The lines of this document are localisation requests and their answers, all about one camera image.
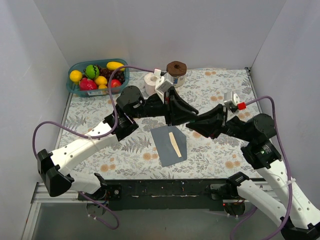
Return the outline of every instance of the fruit basket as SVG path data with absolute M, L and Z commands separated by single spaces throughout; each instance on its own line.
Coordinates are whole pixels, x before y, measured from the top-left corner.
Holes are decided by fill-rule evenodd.
M 123 65 L 127 65 L 127 62 L 122 60 L 122 59 L 104 59 L 104 60 L 95 60 L 95 61 L 84 61 L 84 62 L 79 62 L 75 65 L 73 65 L 69 71 L 68 71 L 68 78 L 67 78 L 67 82 L 66 82 L 66 89 L 73 94 L 77 94 L 79 97 L 94 97 L 94 96 L 103 96 L 103 95 L 108 95 L 108 89 L 95 89 L 95 90 L 80 90 L 79 85 L 75 84 L 73 81 L 71 81 L 71 79 L 69 78 L 70 73 L 73 70 L 78 70 L 83 74 L 83 77 L 85 77 L 85 72 L 84 70 L 86 69 L 87 66 L 89 65 L 93 65 L 93 66 L 97 66 L 98 69 L 100 70 L 100 73 L 103 74 L 107 80 L 109 81 L 109 77 L 110 73 L 112 72 L 112 70 L 108 70 L 106 69 L 106 65 L 109 62 L 118 62 L 120 64 Z M 125 68 L 124 71 L 119 71 L 115 74 L 115 77 L 113 79 L 119 79 L 122 81 L 121 86 L 117 86 L 117 87 L 112 87 L 111 88 L 111 93 L 112 94 L 118 94 L 121 93 L 121 91 L 127 86 L 128 82 L 129 82 L 129 77 L 130 77 L 130 73 L 129 73 L 129 69 Z

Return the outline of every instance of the red apple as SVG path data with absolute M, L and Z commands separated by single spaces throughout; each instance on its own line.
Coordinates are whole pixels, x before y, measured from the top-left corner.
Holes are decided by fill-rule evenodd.
M 116 87 L 120 87 L 120 86 L 121 86 L 121 82 L 118 79 L 111 80 L 111 87 L 112 88 L 116 88 Z
M 79 88 L 81 91 L 98 89 L 96 83 L 93 80 L 86 77 L 82 78 L 82 80 L 80 81 Z

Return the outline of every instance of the gray cloth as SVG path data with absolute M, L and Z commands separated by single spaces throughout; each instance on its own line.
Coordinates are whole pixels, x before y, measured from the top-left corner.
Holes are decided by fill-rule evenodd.
M 176 150 L 171 144 L 169 133 L 173 133 L 176 144 L 181 153 L 178 157 Z M 159 154 L 162 167 L 181 163 L 187 159 L 187 137 L 176 126 L 161 126 L 151 129 L 151 134 Z

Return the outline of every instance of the green ball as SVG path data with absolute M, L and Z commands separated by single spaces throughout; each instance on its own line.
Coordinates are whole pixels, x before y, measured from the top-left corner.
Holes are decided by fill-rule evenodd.
M 100 72 L 97 66 L 89 65 L 85 68 L 85 75 L 88 79 L 95 79 L 99 74 Z

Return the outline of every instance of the wooden stick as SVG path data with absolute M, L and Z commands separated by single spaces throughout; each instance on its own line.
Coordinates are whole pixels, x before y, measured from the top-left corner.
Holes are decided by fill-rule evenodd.
M 170 137 L 170 142 L 171 142 L 176 154 L 178 155 L 179 158 L 181 158 L 181 153 L 180 153 L 180 150 L 179 150 L 179 147 L 176 142 L 174 134 L 172 132 L 169 132 L 169 137 Z

